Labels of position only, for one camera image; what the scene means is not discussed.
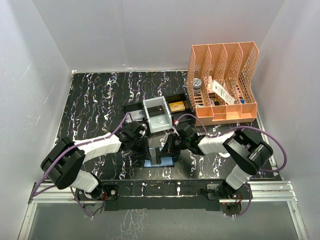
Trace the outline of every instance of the white wall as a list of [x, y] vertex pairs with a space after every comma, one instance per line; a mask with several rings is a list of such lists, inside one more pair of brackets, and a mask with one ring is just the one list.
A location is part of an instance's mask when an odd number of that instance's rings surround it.
[[71, 71], [32, 0], [0, 1], [0, 239], [17, 239]]
[[284, 0], [33, 0], [71, 70], [188, 69], [191, 45], [265, 38]]
[[[319, 43], [320, 2], [287, 0], [260, 47], [252, 83], [266, 130], [287, 150], [282, 175], [310, 239], [320, 235]], [[276, 159], [282, 164], [279, 152]]]

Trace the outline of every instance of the small label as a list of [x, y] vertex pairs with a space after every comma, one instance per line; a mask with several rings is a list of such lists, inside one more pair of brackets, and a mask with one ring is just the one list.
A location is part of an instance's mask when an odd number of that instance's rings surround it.
[[235, 99], [216, 80], [213, 81], [212, 91], [214, 91], [227, 104], [235, 104]]

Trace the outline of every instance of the black marble tabletop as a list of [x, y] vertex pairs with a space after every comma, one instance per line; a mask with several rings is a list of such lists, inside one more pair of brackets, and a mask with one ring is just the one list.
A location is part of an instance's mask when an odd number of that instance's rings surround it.
[[[57, 139], [90, 139], [114, 130], [123, 118], [122, 105], [145, 99], [185, 92], [186, 71], [104, 72], [73, 75]], [[219, 135], [237, 124], [209, 126]], [[257, 121], [240, 125], [258, 128]], [[151, 147], [161, 147], [168, 133], [149, 140]], [[197, 156], [184, 150], [175, 167], [137, 167], [130, 152], [118, 152], [87, 161], [83, 169], [101, 180], [188, 180], [225, 179], [235, 166], [228, 155], [216, 153]], [[271, 169], [267, 162], [265, 169]], [[259, 173], [256, 179], [273, 179], [273, 173]]]

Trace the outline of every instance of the mesh panel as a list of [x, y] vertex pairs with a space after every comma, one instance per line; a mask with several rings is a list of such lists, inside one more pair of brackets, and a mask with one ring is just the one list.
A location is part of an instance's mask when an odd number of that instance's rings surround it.
[[233, 56], [232, 62], [228, 73], [225, 76], [225, 83], [229, 94], [234, 98], [234, 104], [240, 104], [240, 99], [237, 94], [237, 81], [239, 68], [241, 66], [241, 61], [243, 57], [243, 52], [240, 45], [236, 47], [235, 54]]
[[240, 89], [243, 93], [243, 98], [246, 103], [255, 103], [256, 100], [254, 98], [253, 93], [251, 92], [250, 84], [252, 80], [252, 75], [255, 70], [255, 66], [259, 56], [259, 50], [257, 46], [252, 43], [253, 47], [251, 52], [243, 65], [243, 68], [240, 70], [238, 83], [240, 85]]
[[195, 62], [196, 62], [196, 55], [194, 48], [191, 48], [191, 55], [190, 55], [190, 62], [188, 73], [186, 76], [186, 88], [188, 89], [189, 99], [191, 102], [191, 106], [194, 110], [196, 110], [195, 98], [194, 98], [194, 75], [195, 75]]
[[[227, 61], [227, 50], [225, 46], [222, 45], [222, 50], [220, 53], [220, 57], [216, 66], [216, 69], [213, 73], [213, 80], [216, 80], [221, 86], [224, 85], [224, 73], [225, 73], [225, 66]], [[220, 105], [226, 105], [226, 102], [217, 95], [218, 101]]]
[[201, 72], [201, 80], [202, 80], [201, 91], [202, 91], [204, 104], [207, 107], [211, 106], [209, 95], [208, 95], [208, 77], [209, 77], [209, 71], [210, 71], [210, 62], [211, 62], [211, 53], [209, 48], [207, 48], [205, 52], [204, 62], [203, 62], [203, 69]]

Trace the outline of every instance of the white plastic box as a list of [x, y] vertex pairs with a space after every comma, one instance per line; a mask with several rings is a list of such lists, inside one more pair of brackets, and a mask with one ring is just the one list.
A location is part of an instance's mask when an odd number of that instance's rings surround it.
[[[147, 99], [142, 101], [142, 103], [151, 134], [171, 129], [173, 124], [172, 118], [164, 96]], [[162, 106], [164, 114], [150, 117], [148, 108], [156, 106]]]

